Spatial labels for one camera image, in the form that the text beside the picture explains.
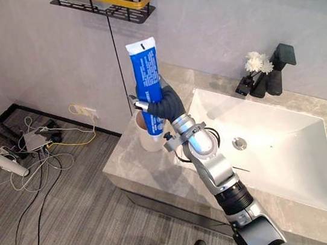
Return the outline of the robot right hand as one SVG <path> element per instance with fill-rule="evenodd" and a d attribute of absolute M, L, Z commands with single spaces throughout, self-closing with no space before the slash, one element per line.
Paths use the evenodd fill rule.
<path fill-rule="evenodd" d="M 134 95 L 128 96 L 128 101 L 131 105 L 141 112 L 149 113 L 153 116 L 157 116 L 160 119 L 167 119 L 170 123 L 173 123 L 176 119 L 186 113 L 185 107 L 175 92 L 175 90 L 167 83 L 163 76 L 159 76 L 162 99 L 160 102 L 148 103 L 139 100 Z"/>

